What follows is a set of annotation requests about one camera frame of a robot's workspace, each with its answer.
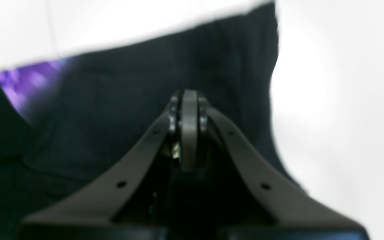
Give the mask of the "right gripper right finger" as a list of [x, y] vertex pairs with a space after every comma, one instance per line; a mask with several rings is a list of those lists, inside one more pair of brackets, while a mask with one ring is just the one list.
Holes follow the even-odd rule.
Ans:
[[198, 165], [198, 138], [212, 122], [228, 157], [254, 199], [282, 228], [362, 229], [362, 226], [318, 203], [262, 157], [241, 130], [197, 91], [182, 96], [182, 170]]

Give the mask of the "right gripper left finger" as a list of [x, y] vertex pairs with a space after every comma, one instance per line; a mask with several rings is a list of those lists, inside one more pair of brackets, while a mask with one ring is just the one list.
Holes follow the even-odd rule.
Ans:
[[113, 167], [64, 200], [26, 217], [23, 225], [110, 225], [140, 187], [166, 137], [175, 132], [179, 100], [180, 91], [175, 91], [162, 114]]

